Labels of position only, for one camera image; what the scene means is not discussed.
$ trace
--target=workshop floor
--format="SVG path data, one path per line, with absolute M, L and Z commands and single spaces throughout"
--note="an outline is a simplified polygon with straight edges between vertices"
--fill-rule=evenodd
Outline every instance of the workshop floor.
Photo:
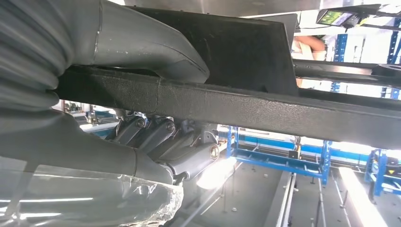
M 287 172 L 242 164 L 234 178 L 230 178 L 225 189 L 220 192 L 225 196 L 219 199 L 202 216 L 198 215 L 187 225 L 188 227 L 271 227 L 277 222 L 279 208 L 283 199 L 283 186 L 288 178 Z M 311 177 L 297 176 L 298 192 L 294 193 L 291 205 L 290 219 L 293 227 L 311 226 L 311 218 L 316 216 L 318 202 L 318 182 L 311 183 Z M 344 197 L 345 187 L 338 179 L 340 193 Z M 171 227 L 179 227 L 196 209 L 196 203 L 185 208 L 197 194 L 204 192 L 196 190 L 196 184 L 184 185 L 183 206 L 177 212 Z M 340 199 L 332 178 L 322 188 L 326 223 L 328 227 L 348 227 L 344 211 L 340 208 Z M 220 193 L 216 193 L 204 209 L 211 204 Z M 397 219 L 401 216 L 401 199 L 396 195 L 383 192 L 376 198 L 377 208 L 388 227 L 401 226 Z M 358 216 L 350 201 L 346 203 L 346 211 L 352 227 L 360 227 Z M 319 227 L 323 226 L 320 216 Z

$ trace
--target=blue shelving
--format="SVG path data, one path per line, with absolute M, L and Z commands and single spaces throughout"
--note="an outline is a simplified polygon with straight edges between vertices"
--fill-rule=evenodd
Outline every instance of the blue shelving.
M 375 153 L 378 153 L 378 162 L 374 163 Z M 401 178 L 386 175 L 387 154 L 386 150 L 373 150 L 366 166 L 365 180 L 374 182 L 373 194 L 380 196 L 382 191 L 401 195 Z
M 320 162 L 310 162 L 290 157 L 282 157 L 258 152 L 258 146 L 253 150 L 239 148 L 240 136 L 238 127 L 228 127 L 227 144 L 232 142 L 234 133 L 234 147 L 227 146 L 227 157 L 235 157 L 238 161 L 268 168 L 279 169 L 301 175 L 321 178 L 323 184 L 327 183 L 330 168 L 331 143 L 327 142 L 322 148 Z

